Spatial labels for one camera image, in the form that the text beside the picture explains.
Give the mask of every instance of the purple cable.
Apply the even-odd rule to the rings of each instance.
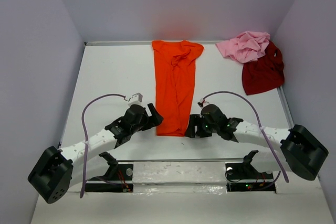
[[[208,98],[208,97],[210,97],[210,96],[212,96],[214,94],[221,94],[221,93],[224,93],[224,94],[233,94],[233,95],[235,95],[237,97],[240,97],[240,98],[242,98],[245,102],[247,102],[251,106],[251,108],[253,109],[253,111],[254,111],[254,113],[256,115],[256,118],[257,118],[257,121],[258,121],[259,128],[261,130],[261,133],[264,136],[264,138],[266,140],[266,143],[267,143],[269,149],[271,150],[271,152],[272,152],[275,160],[277,161],[277,163],[278,163],[278,165],[279,165],[279,167],[280,167],[280,169],[281,169],[281,171],[282,171],[282,173],[284,175],[284,179],[285,179],[286,183],[289,183],[289,179],[288,179],[287,173],[285,171],[285,168],[283,167],[282,163],[280,162],[280,159],[278,158],[278,156],[277,156],[277,154],[276,154],[276,152],[275,152],[275,150],[274,150],[274,148],[273,148],[270,140],[268,139],[268,136],[266,135],[266,133],[265,133],[263,127],[262,127],[262,124],[261,124],[261,121],[260,121],[260,118],[259,118],[259,114],[258,114],[256,108],[252,105],[252,103],[250,103],[249,100],[247,100],[245,97],[241,96],[240,94],[237,94],[237,93],[234,93],[234,92],[230,92],[230,91],[217,91],[217,92],[213,92],[213,93],[208,94],[205,97],[203,97],[203,100],[205,101],[206,98]]]
[[[267,189],[268,187],[271,187],[271,186],[274,185],[275,182],[279,179],[280,174],[281,174],[281,172],[279,172],[278,175],[276,176],[276,178],[275,178],[271,183],[269,183],[267,186],[264,186],[264,187],[262,187],[262,188],[258,188],[258,189],[252,190],[252,191],[262,191],[262,190]]]
[[[89,102],[85,106],[85,108],[83,109],[83,112],[82,112],[82,125],[83,125],[83,130],[84,130],[84,135],[85,135],[85,142],[87,142],[89,140],[88,131],[86,129],[85,121],[84,121],[85,112],[91,104],[93,104],[94,102],[96,102],[96,101],[98,101],[102,98],[105,98],[105,97],[122,97],[122,98],[125,99],[125,96],[121,95],[121,94],[105,94],[105,95],[102,95],[100,97],[97,97],[97,98],[93,99],[91,102]],[[86,185],[86,162],[88,160],[88,149],[89,149],[88,145],[85,144],[84,162],[83,162],[83,181],[82,181],[82,189],[80,190],[80,194],[79,194],[80,198],[82,198],[84,196],[85,185]]]

